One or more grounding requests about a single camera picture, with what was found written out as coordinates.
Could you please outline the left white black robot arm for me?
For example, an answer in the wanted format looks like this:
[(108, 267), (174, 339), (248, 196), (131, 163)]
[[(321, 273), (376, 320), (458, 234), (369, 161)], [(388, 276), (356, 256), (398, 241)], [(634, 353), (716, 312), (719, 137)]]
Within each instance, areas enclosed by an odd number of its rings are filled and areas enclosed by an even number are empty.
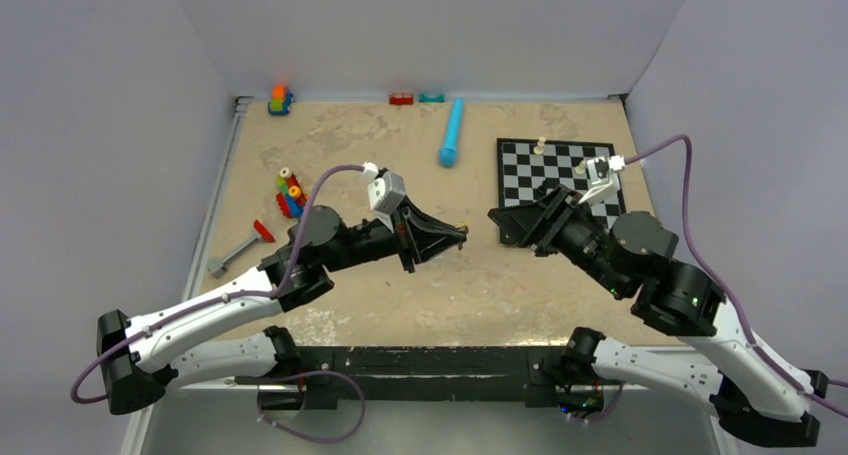
[(101, 315), (97, 354), (108, 409), (113, 415), (133, 413), (170, 390), (227, 376), (287, 383), (297, 374), (298, 357), (285, 330), (234, 343), (217, 336), (316, 300), (333, 289), (332, 272), (396, 257), (412, 273), (461, 248), (467, 235), (466, 226), (438, 220), (408, 199), (386, 220), (353, 226), (318, 205), (290, 228), (287, 244), (229, 283), (149, 314)]

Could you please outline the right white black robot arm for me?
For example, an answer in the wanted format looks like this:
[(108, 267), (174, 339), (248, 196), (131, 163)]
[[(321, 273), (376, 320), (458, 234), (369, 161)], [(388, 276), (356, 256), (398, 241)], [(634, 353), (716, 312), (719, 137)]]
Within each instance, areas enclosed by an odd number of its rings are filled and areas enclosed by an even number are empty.
[(566, 384), (629, 382), (677, 396), (718, 420), (734, 437), (766, 448), (813, 447), (820, 422), (810, 404), (826, 376), (802, 370), (747, 339), (739, 311), (702, 269), (679, 261), (677, 236), (650, 213), (619, 216), (603, 227), (579, 195), (564, 187), (489, 218), (538, 256), (561, 254), (648, 327), (695, 349), (702, 363), (658, 356), (599, 331), (576, 328), (559, 363)]

